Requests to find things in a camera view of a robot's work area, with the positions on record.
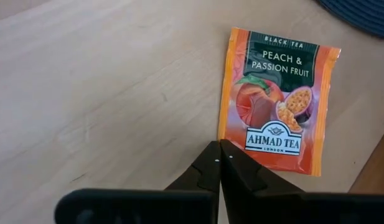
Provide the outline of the dark round plate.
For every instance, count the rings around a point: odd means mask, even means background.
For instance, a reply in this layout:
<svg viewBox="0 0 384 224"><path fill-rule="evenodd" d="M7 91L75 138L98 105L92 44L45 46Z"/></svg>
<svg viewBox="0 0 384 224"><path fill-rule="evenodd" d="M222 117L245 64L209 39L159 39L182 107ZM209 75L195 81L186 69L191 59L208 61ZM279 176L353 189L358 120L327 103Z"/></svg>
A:
<svg viewBox="0 0 384 224"><path fill-rule="evenodd" d="M384 39L384 0L316 0L338 19Z"/></svg>

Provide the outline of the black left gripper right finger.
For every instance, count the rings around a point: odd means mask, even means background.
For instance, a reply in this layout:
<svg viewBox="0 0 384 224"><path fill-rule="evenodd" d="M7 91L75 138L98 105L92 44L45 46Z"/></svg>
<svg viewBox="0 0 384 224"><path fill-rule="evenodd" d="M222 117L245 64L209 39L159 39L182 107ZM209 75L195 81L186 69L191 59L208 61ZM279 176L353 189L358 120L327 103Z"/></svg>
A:
<svg viewBox="0 0 384 224"><path fill-rule="evenodd" d="M221 140L229 224L384 224L384 195L305 192Z"/></svg>

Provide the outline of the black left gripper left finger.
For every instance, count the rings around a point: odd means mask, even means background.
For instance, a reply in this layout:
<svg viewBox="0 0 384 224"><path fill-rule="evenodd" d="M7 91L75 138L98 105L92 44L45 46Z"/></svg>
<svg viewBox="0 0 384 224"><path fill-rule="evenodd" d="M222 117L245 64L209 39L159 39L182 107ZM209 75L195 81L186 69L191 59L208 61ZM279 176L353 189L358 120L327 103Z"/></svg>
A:
<svg viewBox="0 0 384 224"><path fill-rule="evenodd" d="M56 224L217 224L221 149L212 141L164 190L78 189L56 205Z"/></svg>

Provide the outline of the orange peach tea packet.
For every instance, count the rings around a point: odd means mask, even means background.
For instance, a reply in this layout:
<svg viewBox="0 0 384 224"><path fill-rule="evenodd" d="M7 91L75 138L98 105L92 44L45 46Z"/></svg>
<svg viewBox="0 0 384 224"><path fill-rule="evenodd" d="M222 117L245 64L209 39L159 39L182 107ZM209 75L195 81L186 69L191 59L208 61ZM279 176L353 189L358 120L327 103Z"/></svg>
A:
<svg viewBox="0 0 384 224"><path fill-rule="evenodd" d="M234 27L218 122L269 169L320 176L332 70L340 49Z"/></svg>

